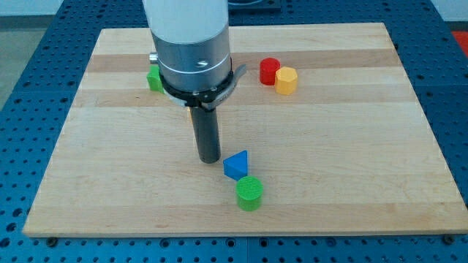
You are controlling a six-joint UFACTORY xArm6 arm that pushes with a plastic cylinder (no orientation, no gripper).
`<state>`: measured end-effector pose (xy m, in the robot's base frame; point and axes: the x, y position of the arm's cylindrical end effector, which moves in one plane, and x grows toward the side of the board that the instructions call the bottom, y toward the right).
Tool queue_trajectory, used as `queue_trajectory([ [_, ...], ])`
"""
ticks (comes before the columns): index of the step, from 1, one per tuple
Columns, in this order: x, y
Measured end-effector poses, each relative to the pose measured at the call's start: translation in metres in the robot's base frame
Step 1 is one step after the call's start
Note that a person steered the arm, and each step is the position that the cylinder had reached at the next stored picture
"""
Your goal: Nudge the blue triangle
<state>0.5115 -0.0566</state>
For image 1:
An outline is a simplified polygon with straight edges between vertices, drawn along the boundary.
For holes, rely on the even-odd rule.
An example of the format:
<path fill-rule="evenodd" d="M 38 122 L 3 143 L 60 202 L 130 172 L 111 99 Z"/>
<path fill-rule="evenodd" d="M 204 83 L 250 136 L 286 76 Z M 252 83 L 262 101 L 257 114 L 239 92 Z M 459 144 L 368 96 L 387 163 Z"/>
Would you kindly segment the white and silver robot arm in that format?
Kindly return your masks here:
<path fill-rule="evenodd" d="M 205 91 L 231 71 L 227 0 L 144 0 L 163 78 Z"/>

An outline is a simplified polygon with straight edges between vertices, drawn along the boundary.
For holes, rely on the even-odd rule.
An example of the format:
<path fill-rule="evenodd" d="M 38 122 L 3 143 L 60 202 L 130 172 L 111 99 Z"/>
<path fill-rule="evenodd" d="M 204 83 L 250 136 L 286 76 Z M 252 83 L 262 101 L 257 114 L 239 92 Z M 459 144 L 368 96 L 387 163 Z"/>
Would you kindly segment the green block behind arm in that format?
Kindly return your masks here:
<path fill-rule="evenodd" d="M 160 79 L 159 67 L 157 65 L 150 65 L 146 79 L 151 91 L 156 91 L 161 94 L 165 92 Z"/>

